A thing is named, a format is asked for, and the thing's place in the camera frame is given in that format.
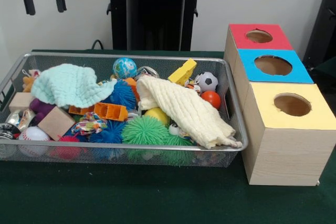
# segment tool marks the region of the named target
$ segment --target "metal basket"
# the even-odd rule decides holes
[[[7,102],[0,111],[0,122],[5,122],[9,115],[8,105],[16,92],[22,91],[22,69],[39,69],[41,71],[62,63],[91,67],[99,80],[108,79],[112,65],[120,55],[89,55],[32,52],[20,57],[0,84],[0,91],[6,92],[9,86],[14,93],[7,95]],[[155,69],[160,78],[168,76],[179,68],[188,58],[128,56],[137,66],[149,66]],[[235,130],[235,138],[243,143],[241,148],[219,146],[207,150],[199,146],[160,146],[160,145],[128,145],[102,143],[69,143],[20,141],[0,139],[0,160],[34,161],[34,162],[71,162],[71,163],[108,163],[108,164],[145,164],[175,166],[216,166],[227,167],[239,151],[246,148],[248,138],[238,105],[237,94],[229,65],[221,59],[194,58],[197,62],[194,76],[209,71],[218,78],[218,94],[222,98],[220,114]],[[24,147],[41,148],[46,146],[47,152],[40,157],[28,157],[19,150]],[[51,153],[56,150],[73,156],[71,159],[56,158]]]

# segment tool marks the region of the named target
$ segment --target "green spiky ball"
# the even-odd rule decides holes
[[[170,136],[168,129],[151,116],[137,117],[130,121],[122,131],[122,143],[141,145],[166,145]],[[147,161],[161,153],[158,150],[127,150],[129,159],[136,162]]]
[[[192,142],[175,135],[169,135],[165,141],[166,145],[191,146]],[[194,158],[194,153],[190,151],[165,151],[162,159],[168,165],[189,165]]]

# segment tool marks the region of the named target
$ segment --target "white ball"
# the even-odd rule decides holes
[[[49,141],[49,136],[39,127],[29,127],[19,136],[19,140]],[[41,157],[48,150],[48,146],[19,145],[18,149],[27,157]]]
[[[201,87],[202,93],[205,91],[216,91],[218,79],[210,72],[204,72],[196,76],[194,84]]]

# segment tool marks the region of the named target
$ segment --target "red ball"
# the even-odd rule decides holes
[[[221,98],[219,94],[214,91],[205,91],[201,97],[203,100],[209,102],[213,107],[219,110],[221,107]]]

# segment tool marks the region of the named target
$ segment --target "round hole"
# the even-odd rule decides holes
[[[292,65],[277,56],[263,55],[254,60],[255,65],[263,73],[270,74],[272,76],[286,76],[292,72]]]
[[[274,105],[292,116],[304,116],[311,111],[310,102],[297,94],[280,94],[274,99]]]
[[[255,43],[267,43],[273,40],[271,34],[262,30],[252,30],[246,34],[246,37]]]

